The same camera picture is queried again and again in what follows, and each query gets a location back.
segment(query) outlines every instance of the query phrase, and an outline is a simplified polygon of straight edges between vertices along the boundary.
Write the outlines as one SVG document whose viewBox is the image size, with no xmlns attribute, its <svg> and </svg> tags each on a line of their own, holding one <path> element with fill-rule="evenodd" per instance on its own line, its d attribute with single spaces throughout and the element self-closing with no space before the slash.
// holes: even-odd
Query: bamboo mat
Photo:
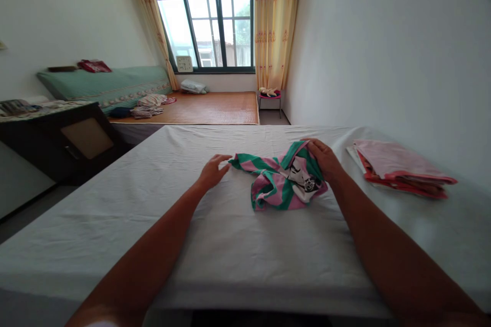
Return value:
<svg viewBox="0 0 491 327">
<path fill-rule="evenodd" d="M 174 92 L 177 98 L 162 105 L 164 113 L 149 119 L 109 118 L 119 124 L 179 124 L 179 125 L 258 125 L 259 113 L 255 92 L 215 92 L 192 95 Z"/>
</svg>

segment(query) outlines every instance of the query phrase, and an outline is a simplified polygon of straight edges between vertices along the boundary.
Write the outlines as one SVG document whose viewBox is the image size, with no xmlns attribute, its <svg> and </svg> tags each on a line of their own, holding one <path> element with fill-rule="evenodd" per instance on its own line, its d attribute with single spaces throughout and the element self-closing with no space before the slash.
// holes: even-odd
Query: green cushion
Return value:
<svg viewBox="0 0 491 327">
<path fill-rule="evenodd" d="M 172 93 L 167 71 L 161 66 L 135 66 L 113 69 L 112 73 L 39 72 L 48 91 L 59 100 L 96 101 L 108 114 L 115 107 L 135 107 L 148 94 Z"/>
</svg>

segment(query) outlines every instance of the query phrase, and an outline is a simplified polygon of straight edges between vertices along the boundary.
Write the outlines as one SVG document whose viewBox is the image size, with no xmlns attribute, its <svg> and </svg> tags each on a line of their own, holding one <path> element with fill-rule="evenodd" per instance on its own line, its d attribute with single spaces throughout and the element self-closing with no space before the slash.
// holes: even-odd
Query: curtain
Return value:
<svg viewBox="0 0 491 327">
<path fill-rule="evenodd" d="M 162 20 L 160 18 L 159 6 L 157 0 L 138 0 L 142 5 L 145 18 L 150 25 L 159 45 L 159 49 L 165 59 L 165 64 L 167 67 L 167 74 L 169 75 L 170 85 L 173 90 L 179 89 L 179 84 L 175 78 L 174 70 L 169 61 L 169 51 L 167 50 L 167 42 L 165 39 L 164 26 L 162 25 Z"/>
<path fill-rule="evenodd" d="M 254 0 L 257 88 L 285 89 L 297 0 Z"/>
</svg>

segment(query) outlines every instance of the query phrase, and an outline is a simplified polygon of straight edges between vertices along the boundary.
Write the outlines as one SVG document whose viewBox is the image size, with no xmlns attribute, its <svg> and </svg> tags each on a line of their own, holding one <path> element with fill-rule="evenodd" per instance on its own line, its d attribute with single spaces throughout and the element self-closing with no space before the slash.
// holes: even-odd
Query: white bed sheet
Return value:
<svg viewBox="0 0 491 327">
<path fill-rule="evenodd" d="M 445 201 L 372 187 L 345 149 L 387 139 L 368 128 L 165 126 L 2 244 L 0 288 L 81 301 L 213 154 L 276 156 L 305 136 L 330 145 L 381 210 L 491 312 L 489 198 L 463 183 Z M 307 209 L 253 212 L 253 180 L 231 169 L 204 197 L 156 307 L 390 316 L 331 190 Z"/>
</svg>

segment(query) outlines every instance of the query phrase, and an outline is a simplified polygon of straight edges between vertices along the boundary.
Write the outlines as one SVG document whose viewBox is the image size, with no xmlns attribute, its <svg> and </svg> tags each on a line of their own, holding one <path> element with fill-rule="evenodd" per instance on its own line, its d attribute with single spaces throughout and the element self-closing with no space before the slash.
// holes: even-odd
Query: red bag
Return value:
<svg viewBox="0 0 491 327">
<path fill-rule="evenodd" d="M 112 70 L 102 60 L 82 60 L 77 63 L 80 69 L 90 73 L 110 73 Z"/>
</svg>

